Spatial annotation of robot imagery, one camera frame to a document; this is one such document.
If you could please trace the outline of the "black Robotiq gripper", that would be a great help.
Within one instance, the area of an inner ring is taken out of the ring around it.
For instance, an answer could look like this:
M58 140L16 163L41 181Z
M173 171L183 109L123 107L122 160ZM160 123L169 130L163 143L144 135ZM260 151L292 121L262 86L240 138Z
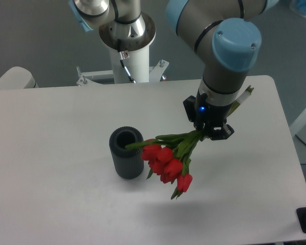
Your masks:
M210 140L226 140L235 131L226 124L226 118L234 102L226 105L215 105L212 96L202 90L197 91L196 97L189 96L183 101L186 115L198 131L204 130L203 138Z

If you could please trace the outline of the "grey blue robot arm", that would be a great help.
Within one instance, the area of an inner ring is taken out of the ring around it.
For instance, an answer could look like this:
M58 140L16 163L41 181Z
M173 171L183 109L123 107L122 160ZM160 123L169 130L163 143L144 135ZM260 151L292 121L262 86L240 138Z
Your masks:
M148 82L148 49L156 36L153 20L140 1L69 1L80 27L98 30L110 49L115 83ZM234 130L227 124L231 106L262 44L249 21L275 1L169 1L166 19L205 64L196 96L184 101L189 121L203 138L224 140Z

